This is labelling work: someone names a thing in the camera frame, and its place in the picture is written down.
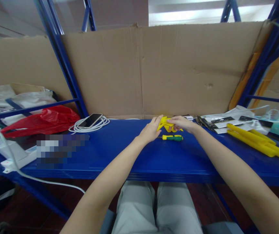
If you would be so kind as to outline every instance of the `red plastic bag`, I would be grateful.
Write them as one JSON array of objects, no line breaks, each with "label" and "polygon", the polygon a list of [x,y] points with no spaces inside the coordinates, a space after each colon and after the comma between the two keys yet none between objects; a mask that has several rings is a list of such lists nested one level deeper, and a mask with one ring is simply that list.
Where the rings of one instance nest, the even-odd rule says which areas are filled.
[{"label": "red plastic bag", "polygon": [[59,105],[45,108],[42,110],[41,114],[27,116],[26,118],[3,128],[1,133],[3,133],[5,137],[53,134],[68,130],[79,119],[80,117],[71,108]]}]

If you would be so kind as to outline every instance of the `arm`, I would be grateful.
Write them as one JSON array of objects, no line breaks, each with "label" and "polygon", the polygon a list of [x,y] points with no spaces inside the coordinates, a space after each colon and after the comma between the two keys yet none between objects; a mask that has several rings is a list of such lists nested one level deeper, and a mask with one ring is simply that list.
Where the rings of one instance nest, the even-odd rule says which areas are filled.
[{"label": "arm", "polygon": [[279,198],[240,157],[199,125],[181,116],[170,123],[194,134],[218,173],[239,199],[261,233],[279,233]]},{"label": "arm", "polygon": [[94,180],[74,209],[61,234],[100,232],[107,209],[124,184],[139,153],[155,140],[160,120],[154,117],[128,147],[126,147]]}]

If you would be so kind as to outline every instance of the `yellow plastic part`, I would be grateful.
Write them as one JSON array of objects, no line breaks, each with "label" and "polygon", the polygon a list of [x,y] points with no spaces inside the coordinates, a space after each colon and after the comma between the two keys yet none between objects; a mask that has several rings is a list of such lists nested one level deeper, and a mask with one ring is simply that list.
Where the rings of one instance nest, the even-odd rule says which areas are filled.
[{"label": "yellow plastic part", "polygon": [[276,152],[273,149],[271,149],[265,145],[259,145],[255,142],[253,142],[251,139],[248,139],[233,130],[227,130],[227,133],[232,135],[233,137],[241,140],[242,142],[246,143],[247,145],[251,146],[252,148],[262,152],[263,154],[266,154],[268,157],[272,158],[276,155]]},{"label": "yellow plastic part", "polygon": [[233,137],[241,140],[242,142],[262,152],[268,157],[279,157],[279,147],[276,146],[276,142],[263,135],[262,133],[259,133],[254,129],[248,132],[241,128],[233,126],[232,124],[227,124],[227,127],[230,128],[230,130],[227,130],[227,133],[232,135]]},{"label": "yellow plastic part", "polygon": [[162,127],[164,127],[164,128],[166,129],[167,132],[177,132],[177,131],[175,131],[174,128],[173,128],[174,124],[168,123],[167,120],[169,120],[169,119],[171,119],[171,118],[168,118],[167,116],[163,116],[163,117],[161,118],[161,121],[160,121],[160,124],[159,124],[159,127],[158,127],[157,131],[159,131]]},{"label": "yellow plastic part", "polygon": [[269,137],[265,136],[264,134],[256,131],[255,129],[252,129],[250,130],[249,132],[261,137],[261,138],[264,138],[265,140],[267,140],[269,143],[273,144],[273,145],[276,145],[276,142],[274,142],[273,140],[271,140]]},{"label": "yellow plastic part", "polygon": [[243,137],[246,137],[246,138],[252,140],[255,143],[261,143],[262,144],[262,143],[267,142],[264,138],[262,138],[260,136],[257,136],[257,135],[255,135],[251,132],[246,131],[246,130],[243,130],[241,128],[238,128],[238,127],[236,127],[232,124],[227,124],[227,127],[230,128],[231,130],[234,130],[235,132],[239,133]]}]

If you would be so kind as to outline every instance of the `screwdriver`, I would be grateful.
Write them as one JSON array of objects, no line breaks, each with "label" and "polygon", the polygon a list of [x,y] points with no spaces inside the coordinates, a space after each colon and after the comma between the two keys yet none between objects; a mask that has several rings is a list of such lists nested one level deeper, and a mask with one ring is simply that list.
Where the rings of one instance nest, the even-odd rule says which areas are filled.
[{"label": "screwdriver", "polygon": [[173,141],[182,141],[183,137],[181,135],[170,135],[170,136],[166,136],[166,135],[162,135],[159,136],[158,138],[162,138],[162,140],[173,140]]}]

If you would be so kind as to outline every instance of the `green screwdriver handle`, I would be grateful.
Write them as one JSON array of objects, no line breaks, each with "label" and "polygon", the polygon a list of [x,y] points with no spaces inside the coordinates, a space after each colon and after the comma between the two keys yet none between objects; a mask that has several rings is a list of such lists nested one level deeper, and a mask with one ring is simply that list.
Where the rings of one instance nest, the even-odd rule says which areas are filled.
[{"label": "green screwdriver handle", "polygon": [[183,137],[181,135],[174,135],[174,136],[162,136],[163,140],[173,140],[173,141],[182,141]]}]

